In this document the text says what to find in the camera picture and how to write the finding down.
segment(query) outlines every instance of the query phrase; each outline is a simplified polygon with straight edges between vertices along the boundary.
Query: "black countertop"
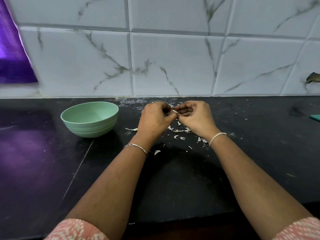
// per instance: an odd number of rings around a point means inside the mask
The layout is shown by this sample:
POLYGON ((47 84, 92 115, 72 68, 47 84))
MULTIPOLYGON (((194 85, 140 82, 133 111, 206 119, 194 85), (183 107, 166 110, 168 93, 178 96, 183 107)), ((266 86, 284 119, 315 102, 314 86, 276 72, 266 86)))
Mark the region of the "black countertop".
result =
MULTIPOLYGON (((46 236, 130 141, 135 132, 125 128, 137 127, 147 103, 194 99, 209 103, 218 128, 298 201, 320 202, 320 122, 309 118, 320 114, 318 96, 2 99, 0 239, 46 236), (60 119, 90 101, 119 106, 114 129, 96 139, 77 137, 60 119)), ((166 130, 152 147, 129 224, 239 213, 213 150, 193 133, 174 135, 166 130)))

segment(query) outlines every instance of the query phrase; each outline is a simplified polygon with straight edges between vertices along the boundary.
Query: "sleeve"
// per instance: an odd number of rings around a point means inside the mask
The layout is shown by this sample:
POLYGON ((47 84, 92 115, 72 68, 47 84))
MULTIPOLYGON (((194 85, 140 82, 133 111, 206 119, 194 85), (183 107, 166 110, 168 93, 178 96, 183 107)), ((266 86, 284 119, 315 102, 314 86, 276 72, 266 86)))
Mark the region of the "sleeve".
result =
POLYGON ((287 226, 278 233, 273 240, 320 239, 320 220, 314 217, 305 218, 287 226))
POLYGON ((79 219, 66 219, 60 222, 45 240, 108 240, 94 225, 79 219))

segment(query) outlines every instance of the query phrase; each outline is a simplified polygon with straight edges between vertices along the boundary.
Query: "silver bracelet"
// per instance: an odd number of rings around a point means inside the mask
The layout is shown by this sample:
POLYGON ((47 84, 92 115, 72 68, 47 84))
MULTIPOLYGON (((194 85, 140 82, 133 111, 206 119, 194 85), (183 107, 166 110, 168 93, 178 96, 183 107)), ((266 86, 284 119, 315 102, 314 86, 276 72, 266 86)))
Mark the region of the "silver bracelet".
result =
POLYGON ((148 156, 148 153, 146 153, 145 149, 143 149, 142 147, 140 147, 140 146, 138 146, 138 145, 136 145, 136 144, 133 144, 133 143, 127 144, 127 145, 125 145, 123 148, 131 147, 131 146, 135 146, 135 147, 140 148, 140 149, 146 154, 146 157, 148 156))
POLYGON ((227 135, 227 133, 218 133, 218 134, 216 134, 213 138, 212 138, 212 140, 210 141, 210 143, 209 143, 209 146, 211 146, 211 143, 214 141, 214 139, 217 137, 217 136, 219 136, 219 135, 227 135))

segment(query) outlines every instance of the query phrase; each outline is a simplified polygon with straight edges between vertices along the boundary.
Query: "backsplash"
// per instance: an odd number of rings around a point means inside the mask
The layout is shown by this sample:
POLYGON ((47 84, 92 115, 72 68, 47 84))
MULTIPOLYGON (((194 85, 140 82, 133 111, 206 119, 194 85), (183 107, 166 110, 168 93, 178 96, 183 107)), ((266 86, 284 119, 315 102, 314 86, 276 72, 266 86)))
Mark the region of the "backsplash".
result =
POLYGON ((39 83, 0 98, 320 95, 320 0, 6 0, 39 83))

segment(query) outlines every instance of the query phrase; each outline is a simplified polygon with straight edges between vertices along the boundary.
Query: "purple fabric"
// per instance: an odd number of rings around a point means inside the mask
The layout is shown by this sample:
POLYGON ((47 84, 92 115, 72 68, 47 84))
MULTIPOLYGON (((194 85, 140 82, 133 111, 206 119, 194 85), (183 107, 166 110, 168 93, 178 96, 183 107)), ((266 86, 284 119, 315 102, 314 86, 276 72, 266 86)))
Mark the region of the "purple fabric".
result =
POLYGON ((0 0, 0 84, 35 83, 37 78, 5 1, 0 0))

